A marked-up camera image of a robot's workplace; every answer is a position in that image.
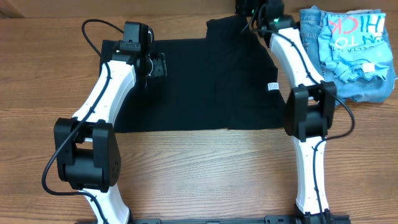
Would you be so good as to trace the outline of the black t-shirt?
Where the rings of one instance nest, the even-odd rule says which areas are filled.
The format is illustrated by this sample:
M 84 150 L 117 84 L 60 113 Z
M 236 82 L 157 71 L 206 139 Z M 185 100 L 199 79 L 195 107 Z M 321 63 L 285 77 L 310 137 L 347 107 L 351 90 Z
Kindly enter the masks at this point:
M 118 133 L 283 126 L 277 68 L 241 16 L 212 19 L 203 39 L 158 40 L 167 75 L 126 96 Z

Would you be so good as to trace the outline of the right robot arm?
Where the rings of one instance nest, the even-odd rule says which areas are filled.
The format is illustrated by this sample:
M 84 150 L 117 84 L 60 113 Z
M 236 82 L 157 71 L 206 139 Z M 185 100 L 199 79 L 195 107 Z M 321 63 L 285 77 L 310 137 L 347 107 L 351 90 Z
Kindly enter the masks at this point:
M 325 192 L 324 152 L 331 128 L 336 86 L 312 65 L 300 38 L 300 26 L 284 14 L 282 1 L 236 1 L 235 13 L 249 17 L 243 32 L 256 32 L 276 56 L 291 91 L 284 111 L 284 129 L 291 136 L 297 165 L 295 213 L 266 217 L 266 223 L 338 223 Z

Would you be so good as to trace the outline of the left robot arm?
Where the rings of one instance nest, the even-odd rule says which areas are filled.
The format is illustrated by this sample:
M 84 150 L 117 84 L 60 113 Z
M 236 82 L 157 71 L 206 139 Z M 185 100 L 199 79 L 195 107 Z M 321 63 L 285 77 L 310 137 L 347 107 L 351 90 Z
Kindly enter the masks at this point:
M 121 155 L 114 125 L 127 94 L 144 90 L 150 78 L 167 76 L 165 55 L 155 54 L 154 32 L 146 24 L 126 22 L 123 39 L 108 55 L 98 53 L 99 79 L 71 118 L 60 118 L 53 133 L 55 153 L 42 174 L 42 187 L 51 195 L 82 195 L 96 223 L 133 223 L 117 181 Z

